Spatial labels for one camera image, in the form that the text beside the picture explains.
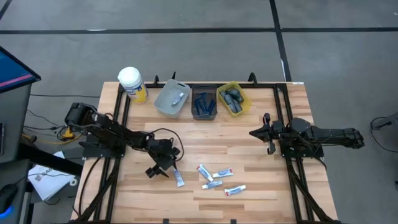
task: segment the wooden table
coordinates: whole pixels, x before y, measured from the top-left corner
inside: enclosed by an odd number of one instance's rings
[[[100,113],[113,112],[118,85],[117,82],[104,83],[98,105]],[[304,85],[288,83],[287,86],[293,116],[313,122]],[[168,127],[180,135],[185,155],[177,167],[185,186],[177,188],[171,169],[167,171],[169,179],[161,175],[149,179],[145,170],[152,167],[154,161],[144,152],[126,149],[120,166],[113,223],[161,223],[164,218],[169,218],[171,223],[229,223],[231,219],[237,219],[238,223],[295,223],[286,164],[279,146],[276,145],[274,155],[267,155],[267,144],[249,135],[249,131],[262,126],[265,112],[271,114],[271,119],[277,118],[271,89],[245,88],[252,107],[248,113],[237,118],[232,118],[218,102],[218,114],[214,121],[195,121],[192,118],[191,96],[178,119],[166,118],[154,108],[160,90],[149,89],[149,99],[144,104],[131,103],[127,127],[133,131]],[[281,103],[287,121],[283,100]],[[167,131],[156,133],[158,139],[171,137],[175,138]],[[178,141],[174,143],[181,148]],[[88,179],[83,208],[97,194],[103,160],[99,161]],[[82,180],[85,180],[94,161],[89,159],[85,162]],[[196,170],[201,163],[211,173],[232,167],[234,175],[223,178],[224,184],[220,187],[202,190],[206,179]],[[326,214],[337,219],[325,168],[315,159],[304,159],[303,163],[310,193]],[[226,198],[225,188],[243,184],[246,184],[244,192]],[[78,195],[82,185],[83,181],[80,182]],[[302,216],[306,219],[300,192],[299,197]],[[102,219],[107,200],[108,195],[105,195]],[[79,196],[76,197],[75,208],[78,201]]]

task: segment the yellow label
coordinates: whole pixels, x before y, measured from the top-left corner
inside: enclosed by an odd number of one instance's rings
[[[144,103],[148,99],[148,91],[145,84],[141,84],[140,88],[135,89],[135,96],[133,98],[133,102],[135,103]]]

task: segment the white paper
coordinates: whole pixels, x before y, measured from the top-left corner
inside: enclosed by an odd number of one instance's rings
[[[63,152],[56,152],[55,156],[65,158]],[[42,200],[48,200],[53,195],[55,195],[59,190],[61,190],[65,185],[67,185],[71,180],[75,178],[74,175],[66,174],[57,170],[53,170],[48,167],[36,165],[29,171],[28,178],[32,183],[33,187],[36,189],[37,193],[40,195]]]

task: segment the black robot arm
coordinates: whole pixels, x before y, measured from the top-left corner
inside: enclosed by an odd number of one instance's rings
[[[340,145],[359,149],[364,146],[363,137],[354,128],[322,129],[301,118],[294,118],[286,127],[280,121],[273,121],[268,113],[264,115],[262,128],[250,135],[269,142],[268,154],[275,152],[273,139],[278,139],[284,157],[323,157],[322,145]]]
[[[150,178],[158,174],[168,177],[163,170],[175,165],[180,153],[170,139],[155,139],[154,133],[131,131],[121,126],[111,114],[98,113],[94,106],[84,103],[72,104],[65,123],[76,131],[90,133],[97,138],[95,142],[80,142],[83,147],[106,148],[117,152],[127,144],[135,150],[147,152],[156,163],[146,170]]]

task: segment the monitor screen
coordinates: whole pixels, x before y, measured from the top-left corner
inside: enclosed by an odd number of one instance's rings
[[[38,80],[36,73],[0,48],[0,93]]]

